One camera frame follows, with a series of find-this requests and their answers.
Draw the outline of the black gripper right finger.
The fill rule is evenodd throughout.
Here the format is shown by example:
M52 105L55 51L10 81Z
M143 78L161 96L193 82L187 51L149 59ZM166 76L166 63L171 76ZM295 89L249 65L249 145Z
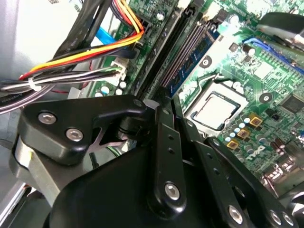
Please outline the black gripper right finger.
M215 137L203 140L184 118L175 98L175 119L193 150L211 194L212 222L217 228L296 228L298 223L262 183Z

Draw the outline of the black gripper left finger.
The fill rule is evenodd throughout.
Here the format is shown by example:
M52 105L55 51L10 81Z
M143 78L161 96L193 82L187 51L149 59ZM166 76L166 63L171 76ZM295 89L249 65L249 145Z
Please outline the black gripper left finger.
M17 161L26 167L49 204L84 175L86 154L136 140L152 153L150 206L180 213L187 203L180 134L171 100L141 101L133 95L38 102L18 124Z

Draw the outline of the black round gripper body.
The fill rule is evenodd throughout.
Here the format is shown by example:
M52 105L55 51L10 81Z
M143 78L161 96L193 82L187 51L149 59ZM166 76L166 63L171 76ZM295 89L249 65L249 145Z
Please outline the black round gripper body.
M134 149L75 179L57 196L49 228L229 228L234 220L220 212L201 169L183 163L187 205L164 220L148 205L152 191L152 153Z

